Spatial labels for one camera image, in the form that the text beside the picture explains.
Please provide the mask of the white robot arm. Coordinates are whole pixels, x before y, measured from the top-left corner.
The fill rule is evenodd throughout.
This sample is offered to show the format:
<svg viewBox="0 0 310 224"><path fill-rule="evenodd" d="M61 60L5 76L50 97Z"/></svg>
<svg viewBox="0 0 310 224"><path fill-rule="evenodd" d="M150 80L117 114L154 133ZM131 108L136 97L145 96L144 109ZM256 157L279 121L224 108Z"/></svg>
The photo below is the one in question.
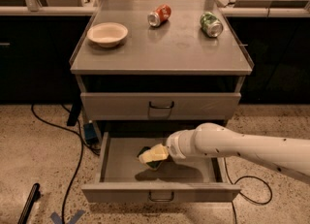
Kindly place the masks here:
<svg viewBox="0 0 310 224"><path fill-rule="evenodd" d="M138 156L142 164L168 157L241 157L285 176L310 183L310 141L241 134L214 123L172 133Z"/></svg>

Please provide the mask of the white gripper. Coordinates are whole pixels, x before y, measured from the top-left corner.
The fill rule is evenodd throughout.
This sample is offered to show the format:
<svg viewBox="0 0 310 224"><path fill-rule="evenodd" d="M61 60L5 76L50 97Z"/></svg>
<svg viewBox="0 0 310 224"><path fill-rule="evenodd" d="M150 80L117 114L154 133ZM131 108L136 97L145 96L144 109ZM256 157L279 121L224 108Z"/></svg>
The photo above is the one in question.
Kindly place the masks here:
<svg viewBox="0 0 310 224"><path fill-rule="evenodd" d="M147 152L139 156L142 164L147 164L155 160L166 160L170 155L173 160L187 159L197 155L193 130L182 130L169 135L166 146L156 144Z"/></svg>

